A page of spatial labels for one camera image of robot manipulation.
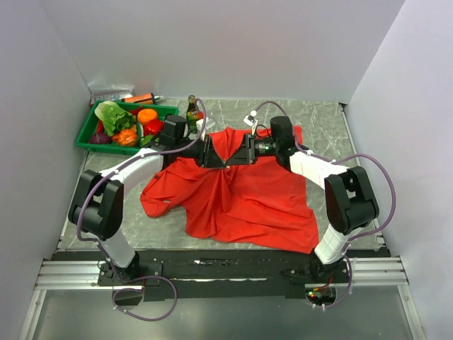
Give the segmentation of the red t-shirt garment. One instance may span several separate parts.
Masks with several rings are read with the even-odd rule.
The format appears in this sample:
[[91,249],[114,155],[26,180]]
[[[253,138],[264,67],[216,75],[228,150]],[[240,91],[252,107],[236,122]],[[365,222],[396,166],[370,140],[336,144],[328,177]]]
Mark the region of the red t-shirt garment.
[[306,198],[305,178],[274,157],[226,169],[203,169],[179,157],[153,176],[140,201],[149,217],[183,207],[191,237],[308,254],[319,231]]

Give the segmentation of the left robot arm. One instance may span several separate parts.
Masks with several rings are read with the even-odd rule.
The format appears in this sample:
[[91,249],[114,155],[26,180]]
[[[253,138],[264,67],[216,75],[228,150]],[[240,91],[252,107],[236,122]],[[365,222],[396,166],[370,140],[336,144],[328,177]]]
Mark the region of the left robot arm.
[[77,238],[93,242],[110,264],[115,277],[125,285],[140,275],[139,254],[126,240],[120,227],[124,198],[144,179],[151,177],[178,157],[194,159],[200,167],[224,167],[206,133],[207,117],[196,122],[198,134],[185,134],[186,120],[169,115],[157,136],[152,137],[133,156],[101,172],[82,173],[72,199],[68,219],[76,225]]

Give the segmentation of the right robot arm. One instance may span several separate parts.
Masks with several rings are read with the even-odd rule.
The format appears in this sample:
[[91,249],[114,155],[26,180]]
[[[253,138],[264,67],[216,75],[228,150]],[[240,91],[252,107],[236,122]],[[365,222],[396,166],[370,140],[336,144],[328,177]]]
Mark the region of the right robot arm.
[[324,190],[329,225],[321,241],[311,251],[309,274],[317,282],[327,281],[346,253],[350,238],[379,215],[379,206],[365,169],[348,168],[316,156],[300,144],[287,116],[270,121],[270,135],[256,134],[256,113],[243,121],[251,132],[243,136],[239,148],[226,161],[228,166],[255,164],[260,157],[273,156],[286,170],[303,176]]

